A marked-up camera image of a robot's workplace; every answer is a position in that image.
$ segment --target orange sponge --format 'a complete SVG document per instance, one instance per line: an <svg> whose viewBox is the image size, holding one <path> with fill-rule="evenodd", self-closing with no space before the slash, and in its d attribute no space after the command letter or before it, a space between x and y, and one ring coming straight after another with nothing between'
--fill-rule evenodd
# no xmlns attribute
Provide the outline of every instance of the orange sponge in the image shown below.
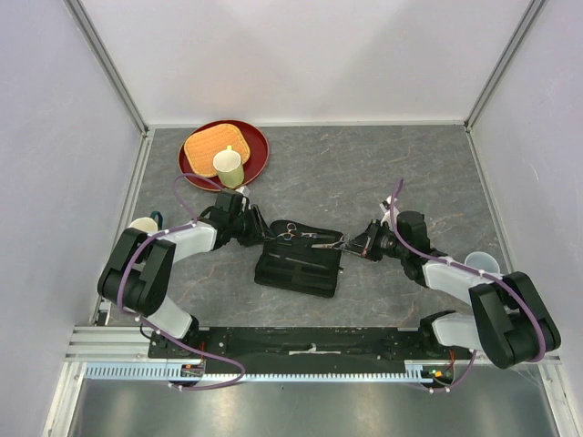
<svg viewBox="0 0 583 437"><path fill-rule="evenodd" d="M204 178L217 176L217 170L212 166L212 159L227 146L240 154L243 164L251 156L251 150L238 127L223 123L209 127L192 134L184 142L184 153L190 167L197 175Z"/></svg>

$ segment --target black tool case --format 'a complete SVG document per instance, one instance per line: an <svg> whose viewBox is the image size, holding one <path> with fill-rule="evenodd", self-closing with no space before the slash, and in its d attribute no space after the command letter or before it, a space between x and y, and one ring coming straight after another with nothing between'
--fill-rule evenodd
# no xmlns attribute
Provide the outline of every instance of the black tool case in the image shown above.
<svg viewBox="0 0 583 437"><path fill-rule="evenodd" d="M288 224L297 229L289 240L281 234ZM336 291L340 258L338 249L313 249L312 244L331 243L342 238L342 232L318 229L290 220L271 223L271 232L278 238L263 244L263 253L255 267L255 282L276 289L299 291L331 298ZM301 237L303 232L318 234L318 238Z"/></svg>

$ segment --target gray countertop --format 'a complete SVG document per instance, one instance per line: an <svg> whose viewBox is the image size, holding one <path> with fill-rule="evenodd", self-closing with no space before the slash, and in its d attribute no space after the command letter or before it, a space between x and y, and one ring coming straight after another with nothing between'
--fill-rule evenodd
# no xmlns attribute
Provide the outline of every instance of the gray countertop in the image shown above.
<svg viewBox="0 0 583 437"><path fill-rule="evenodd" d="M156 131L134 217L152 210L165 227L189 219L172 195L177 156L192 129ZM400 210L425 214L432 244L464 260L474 250L503 266L486 197L465 131L460 126L266 127L271 146L264 172L253 181L251 200L271 223L291 219L356 236L380 218L379 202L399 177L405 186ZM215 194L179 184L197 211ZM253 282L261 247L236 242L177 263L169 296L210 326L417 326L441 310L468 312L449 295L411 282L397 260L372 263L343 254L336 295L323 299L262 287ZM112 310L110 324L133 324Z"/></svg>

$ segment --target cup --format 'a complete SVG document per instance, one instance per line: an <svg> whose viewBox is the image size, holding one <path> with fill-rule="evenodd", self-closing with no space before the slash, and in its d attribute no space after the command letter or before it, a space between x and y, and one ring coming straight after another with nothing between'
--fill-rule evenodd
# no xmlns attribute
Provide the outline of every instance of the cup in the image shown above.
<svg viewBox="0 0 583 437"><path fill-rule="evenodd" d="M227 188L236 188L243 183L243 165L240 154L227 146L212 159L212 166L217 170L217 176Z"/></svg>
<svg viewBox="0 0 583 437"><path fill-rule="evenodd" d="M500 273L500 266L492 255L485 252L472 252L465 257L464 264L488 273Z"/></svg>
<svg viewBox="0 0 583 437"><path fill-rule="evenodd" d="M152 211L149 217L136 218L129 224L129 227L142 232L156 232L162 229L162 219L160 211Z"/></svg>

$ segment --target red tray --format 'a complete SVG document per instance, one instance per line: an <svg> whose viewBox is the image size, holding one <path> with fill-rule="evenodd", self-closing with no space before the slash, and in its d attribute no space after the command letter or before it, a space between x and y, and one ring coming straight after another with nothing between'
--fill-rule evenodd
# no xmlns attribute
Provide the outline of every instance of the red tray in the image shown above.
<svg viewBox="0 0 583 437"><path fill-rule="evenodd" d="M245 141L247 141L247 144L249 145L251 155L249 156L247 162L243 165L245 177L242 183L242 185L249 185L253 180L255 180L257 176L259 176L259 174L263 171L263 169L267 165L267 160L270 157L270 146L267 143L267 139L265 139L265 137L258 128L250 125L249 123L245 123L244 121L239 120L213 121L212 123L208 123L208 125L199 127L197 130L192 132L192 134L194 134L195 132L200 132L201 130L204 129L208 129L209 127L220 125L221 123L229 123L233 126L238 127L241 134L243 134ZM184 153L184 144L182 144L182 147L180 148L179 152L179 167L182 173L193 173L192 168L190 167L189 160L186 158L186 153ZM206 189L207 191L218 191L206 180L193 177L186 177L186 179L195 187ZM221 187L224 187L224 185L220 183L220 179L218 176L210 178L210 180L216 182Z"/></svg>

